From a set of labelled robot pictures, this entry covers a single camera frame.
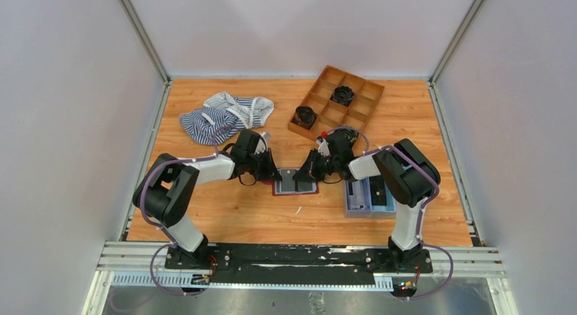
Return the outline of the red leather card holder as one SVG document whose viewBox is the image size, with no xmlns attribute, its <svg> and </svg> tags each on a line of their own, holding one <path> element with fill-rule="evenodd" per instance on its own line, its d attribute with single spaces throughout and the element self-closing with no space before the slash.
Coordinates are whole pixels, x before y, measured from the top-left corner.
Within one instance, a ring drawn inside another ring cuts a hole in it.
<svg viewBox="0 0 577 315">
<path fill-rule="evenodd" d="M 273 196 L 290 196 L 290 195 L 315 195 L 319 192 L 317 182 L 302 182 L 293 179 L 297 172 L 294 168 L 278 169 L 281 175 L 281 181 L 267 181 L 267 184 L 272 187 Z"/>
</svg>

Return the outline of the dark VIP credit card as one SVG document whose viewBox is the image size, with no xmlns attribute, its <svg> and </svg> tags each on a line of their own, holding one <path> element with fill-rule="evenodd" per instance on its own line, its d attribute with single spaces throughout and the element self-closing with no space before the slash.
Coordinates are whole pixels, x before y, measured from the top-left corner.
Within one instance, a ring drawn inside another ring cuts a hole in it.
<svg viewBox="0 0 577 315">
<path fill-rule="evenodd" d="M 317 191 L 317 183 L 316 182 L 301 182 L 298 181 L 295 183 L 295 190 L 299 194 L 311 194 Z"/>
</svg>

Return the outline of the grey VIP credit card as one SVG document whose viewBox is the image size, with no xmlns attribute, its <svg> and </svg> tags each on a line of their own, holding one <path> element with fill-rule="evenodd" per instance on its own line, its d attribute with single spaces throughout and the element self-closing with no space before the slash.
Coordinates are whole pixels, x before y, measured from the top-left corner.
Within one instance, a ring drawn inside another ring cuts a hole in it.
<svg viewBox="0 0 577 315">
<path fill-rule="evenodd" d="M 296 169 L 279 169 L 282 180 L 275 182 L 275 194 L 277 195 L 292 195 L 296 193 L 293 176 Z"/>
</svg>

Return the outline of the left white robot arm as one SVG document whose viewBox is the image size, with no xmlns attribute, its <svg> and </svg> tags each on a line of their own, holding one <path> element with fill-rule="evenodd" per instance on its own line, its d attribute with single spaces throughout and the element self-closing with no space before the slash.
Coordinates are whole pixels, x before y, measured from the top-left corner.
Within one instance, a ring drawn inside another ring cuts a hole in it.
<svg viewBox="0 0 577 315">
<path fill-rule="evenodd" d="M 268 140 L 267 132 L 244 129 L 236 142 L 211 156 L 186 159 L 163 153 L 135 189 L 132 204 L 175 247 L 195 254 L 208 242 L 187 213 L 195 187 L 241 179 L 246 174 L 256 182 L 280 180 Z"/>
</svg>

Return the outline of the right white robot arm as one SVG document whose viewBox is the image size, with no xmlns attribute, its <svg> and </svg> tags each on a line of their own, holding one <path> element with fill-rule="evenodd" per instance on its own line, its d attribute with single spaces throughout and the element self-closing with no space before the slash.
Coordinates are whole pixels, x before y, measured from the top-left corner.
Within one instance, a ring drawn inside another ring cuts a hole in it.
<svg viewBox="0 0 577 315">
<path fill-rule="evenodd" d="M 353 135 L 360 137 L 362 133 L 337 127 L 321 135 L 318 148 L 309 152 L 293 179 L 320 182 L 337 174 L 341 180 L 356 182 L 381 177 L 397 202 L 388 247 L 401 258 L 408 258 L 425 245 L 421 234 L 423 217 L 427 204 L 439 193 L 440 173 L 409 139 L 356 156 L 352 151 Z"/>
</svg>

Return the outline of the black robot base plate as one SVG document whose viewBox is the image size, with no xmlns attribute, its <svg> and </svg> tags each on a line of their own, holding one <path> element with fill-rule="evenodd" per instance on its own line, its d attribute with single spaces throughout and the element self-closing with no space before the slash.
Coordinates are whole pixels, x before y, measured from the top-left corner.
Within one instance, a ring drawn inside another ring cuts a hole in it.
<svg viewBox="0 0 577 315">
<path fill-rule="evenodd" d="M 294 285 L 368 285 L 376 274 L 433 271 L 426 250 L 401 263 L 387 248 L 286 244 L 214 244 L 198 259 L 169 248 L 165 268 L 207 270 L 215 283 Z"/>
</svg>

